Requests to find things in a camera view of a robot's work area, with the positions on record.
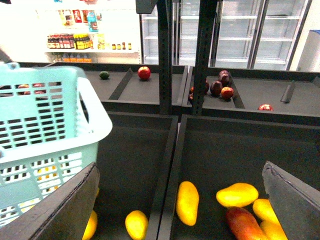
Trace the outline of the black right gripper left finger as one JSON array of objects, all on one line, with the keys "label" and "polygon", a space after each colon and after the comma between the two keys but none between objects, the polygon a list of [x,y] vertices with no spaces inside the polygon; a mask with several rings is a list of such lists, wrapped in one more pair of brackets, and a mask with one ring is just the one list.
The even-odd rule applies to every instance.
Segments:
[{"label": "black right gripper left finger", "polygon": [[80,240],[93,210],[100,173],[92,162],[0,230],[2,240]]}]

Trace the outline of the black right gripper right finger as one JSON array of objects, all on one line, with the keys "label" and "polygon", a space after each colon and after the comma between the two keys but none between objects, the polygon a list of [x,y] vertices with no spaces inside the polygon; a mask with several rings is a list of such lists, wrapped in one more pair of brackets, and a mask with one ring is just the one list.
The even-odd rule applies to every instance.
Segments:
[{"label": "black right gripper right finger", "polygon": [[320,192],[276,164],[266,161],[265,192],[289,240],[320,238]]}]

